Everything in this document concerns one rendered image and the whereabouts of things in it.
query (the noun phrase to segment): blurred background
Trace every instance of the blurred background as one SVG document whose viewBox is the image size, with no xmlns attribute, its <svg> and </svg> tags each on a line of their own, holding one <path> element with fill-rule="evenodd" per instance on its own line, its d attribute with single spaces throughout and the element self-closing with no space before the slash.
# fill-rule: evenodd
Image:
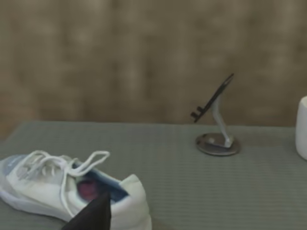
<svg viewBox="0 0 307 230">
<path fill-rule="evenodd" d="M 26 120 L 294 126 L 306 0 L 0 0 L 0 137 Z M 210 114 L 200 123 L 212 124 Z"/>
</svg>

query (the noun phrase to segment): shoelace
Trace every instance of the shoelace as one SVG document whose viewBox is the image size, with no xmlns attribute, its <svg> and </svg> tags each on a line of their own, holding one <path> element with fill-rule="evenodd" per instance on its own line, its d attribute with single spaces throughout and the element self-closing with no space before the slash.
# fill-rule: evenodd
<svg viewBox="0 0 307 230">
<path fill-rule="evenodd" d="M 101 155 L 103 156 L 99 160 L 96 160 L 92 163 L 93 158 Z M 71 209 L 69 208 L 67 199 L 65 197 L 66 190 L 66 180 L 68 176 L 79 177 L 87 174 L 90 170 L 92 170 L 96 165 L 103 163 L 108 157 L 110 153 L 107 151 L 95 151 L 93 152 L 89 158 L 81 163 L 78 158 L 72 159 L 68 156 L 51 156 L 49 153 L 41 150 L 34 151 L 27 156 L 22 167 L 28 169 L 28 171 L 21 176 L 21 178 L 31 178 L 35 176 L 37 173 L 42 173 L 43 175 L 47 174 L 46 168 L 51 167 L 51 175 L 55 175 L 55 169 L 60 168 L 64 171 L 63 180 L 60 189 L 60 200 L 67 210 L 71 217 L 74 217 Z M 73 168 L 74 163 L 78 163 L 78 167 Z"/>
</svg>

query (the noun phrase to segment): metal base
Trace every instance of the metal base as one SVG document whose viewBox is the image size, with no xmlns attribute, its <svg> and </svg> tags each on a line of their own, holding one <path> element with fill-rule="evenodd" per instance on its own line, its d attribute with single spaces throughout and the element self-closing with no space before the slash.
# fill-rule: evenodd
<svg viewBox="0 0 307 230">
<path fill-rule="evenodd" d="M 234 139 L 232 145 L 225 147 L 225 138 L 222 133 L 208 133 L 196 138 L 197 148 L 213 156 L 230 156 L 240 151 L 238 140 Z"/>
</svg>

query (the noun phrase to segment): white cup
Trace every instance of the white cup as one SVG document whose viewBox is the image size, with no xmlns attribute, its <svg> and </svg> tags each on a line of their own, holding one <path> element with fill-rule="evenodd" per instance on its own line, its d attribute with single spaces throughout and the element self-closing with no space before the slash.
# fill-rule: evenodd
<svg viewBox="0 0 307 230">
<path fill-rule="evenodd" d="M 298 154 L 307 160 L 307 96 L 303 97 L 298 105 L 295 145 Z"/>
</svg>

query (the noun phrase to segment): gray table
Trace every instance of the gray table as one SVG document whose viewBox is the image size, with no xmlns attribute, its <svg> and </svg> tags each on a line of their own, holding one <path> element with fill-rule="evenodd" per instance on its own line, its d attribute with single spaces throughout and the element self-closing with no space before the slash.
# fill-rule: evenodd
<svg viewBox="0 0 307 230">
<path fill-rule="evenodd" d="M 230 127 L 240 154 L 218 158 L 194 147 L 214 126 L 29 122 L 2 145 L 1 157 L 46 150 L 82 160 L 111 157 L 100 169 L 137 174 L 147 191 L 153 230 L 306 230 L 307 161 L 293 128 Z M 4 230 L 56 230 L 63 222 L 15 211 L 0 201 Z"/>
</svg>

